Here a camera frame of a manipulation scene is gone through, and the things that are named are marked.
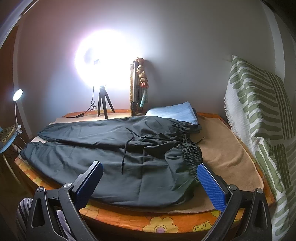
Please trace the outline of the dark green pants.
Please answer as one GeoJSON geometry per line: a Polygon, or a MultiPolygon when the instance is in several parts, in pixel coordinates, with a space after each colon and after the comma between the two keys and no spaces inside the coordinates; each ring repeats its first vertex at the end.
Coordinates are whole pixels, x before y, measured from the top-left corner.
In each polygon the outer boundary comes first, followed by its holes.
{"type": "Polygon", "coordinates": [[[39,132],[21,157],[64,184],[94,161],[103,165],[93,192],[99,201],[160,208],[190,200],[199,185],[201,149],[191,141],[191,124],[158,116],[55,123],[39,132]]]}

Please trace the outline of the beige blanket mat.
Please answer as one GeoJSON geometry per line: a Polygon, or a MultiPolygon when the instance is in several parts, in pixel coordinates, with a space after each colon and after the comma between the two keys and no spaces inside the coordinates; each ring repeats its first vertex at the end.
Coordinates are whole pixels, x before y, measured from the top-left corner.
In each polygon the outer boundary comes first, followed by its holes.
{"type": "Polygon", "coordinates": [[[93,161],[104,173],[92,198],[139,212],[200,213],[213,209],[197,178],[201,162],[231,184],[263,186],[255,165],[231,130],[217,118],[186,121],[157,116],[53,123],[24,155],[53,182],[72,182],[93,161]]]}

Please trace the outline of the striped cloth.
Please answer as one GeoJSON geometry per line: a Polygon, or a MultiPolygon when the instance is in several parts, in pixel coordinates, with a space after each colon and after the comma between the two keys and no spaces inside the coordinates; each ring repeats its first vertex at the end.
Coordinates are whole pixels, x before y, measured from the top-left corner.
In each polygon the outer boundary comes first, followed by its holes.
{"type": "MultiPolygon", "coordinates": [[[[45,224],[42,204],[40,201],[36,204],[34,212],[32,210],[33,199],[26,197],[22,199],[16,210],[16,225],[18,229],[18,239],[27,240],[27,226],[30,219],[31,213],[32,216],[32,227],[38,227],[45,224]]],[[[66,221],[64,213],[62,210],[56,211],[56,216],[58,217],[60,227],[63,229],[61,235],[67,240],[75,240],[73,233],[70,230],[70,227],[66,221]]]]}

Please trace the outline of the blue chair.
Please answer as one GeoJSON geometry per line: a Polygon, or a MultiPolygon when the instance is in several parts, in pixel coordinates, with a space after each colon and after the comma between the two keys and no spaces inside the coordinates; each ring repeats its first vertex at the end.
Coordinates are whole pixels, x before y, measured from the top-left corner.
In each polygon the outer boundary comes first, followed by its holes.
{"type": "Polygon", "coordinates": [[[15,140],[17,133],[16,133],[16,126],[12,125],[7,128],[1,128],[1,150],[0,153],[3,153],[15,140]]]}

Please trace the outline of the folded light blue cloth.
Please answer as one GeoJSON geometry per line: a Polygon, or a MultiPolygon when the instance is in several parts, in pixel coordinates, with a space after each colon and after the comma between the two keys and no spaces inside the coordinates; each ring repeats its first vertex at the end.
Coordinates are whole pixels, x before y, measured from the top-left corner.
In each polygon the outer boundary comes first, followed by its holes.
{"type": "Polygon", "coordinates": [[[188,122],[191,124],[191,132],[193,133],[198,133],[202,129],[198,122],[197,112],[188,101],[172,106],[152,108],[145,115],[188,122]]]}

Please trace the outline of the black tripod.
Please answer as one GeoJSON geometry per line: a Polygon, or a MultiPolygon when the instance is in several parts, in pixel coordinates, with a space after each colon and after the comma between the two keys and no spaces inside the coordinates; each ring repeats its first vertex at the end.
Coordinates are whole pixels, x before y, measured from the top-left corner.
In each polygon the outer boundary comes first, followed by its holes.
{"type": "Polygon", "coordinates": [[[108,102],[110,108],[111,108],[111,111],[113,113],[115,113],[115,109],[111,103],[111,100],[108,96],[108,93],[105,89],[104,86],[100,87],[99,89],[99,95],[98,95],[98,107],[97,107],[97,116],[100,116],[101,114],[101,108],[103,108],[103,113],[104,113],[104,117],[105,119],[107,120],[108,119],[108,113],[107,113],[107,106],[106,106],[106,103],[108,102]]]}

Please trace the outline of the green white patterned blanket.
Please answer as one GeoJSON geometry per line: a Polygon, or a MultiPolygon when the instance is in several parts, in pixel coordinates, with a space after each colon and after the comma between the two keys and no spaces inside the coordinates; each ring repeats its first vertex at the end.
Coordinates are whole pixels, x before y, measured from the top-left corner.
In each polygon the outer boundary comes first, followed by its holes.
{"type": "Polygon", "coordinates": [[[248,147],[275,198],[273,240],[295,222],[295,120],[283,81],[233,55],[224,97],[231,130],[248,147]]]}

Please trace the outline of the white clip desk lamp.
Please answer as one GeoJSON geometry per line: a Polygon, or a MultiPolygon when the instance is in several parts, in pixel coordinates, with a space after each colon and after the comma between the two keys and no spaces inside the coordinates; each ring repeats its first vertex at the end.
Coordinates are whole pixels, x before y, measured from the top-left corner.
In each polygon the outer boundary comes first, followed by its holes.
{"type": "Polygon", "coordinates": [[[16,133],[18,135],[23,133],[22,126],[18,120],[18,100],[22,97],[22,95],[23,95],[22,89],[16,90],[15,93],[13,94],[14,113],[15,113],[15,121],[16,121],[16,133]]]}

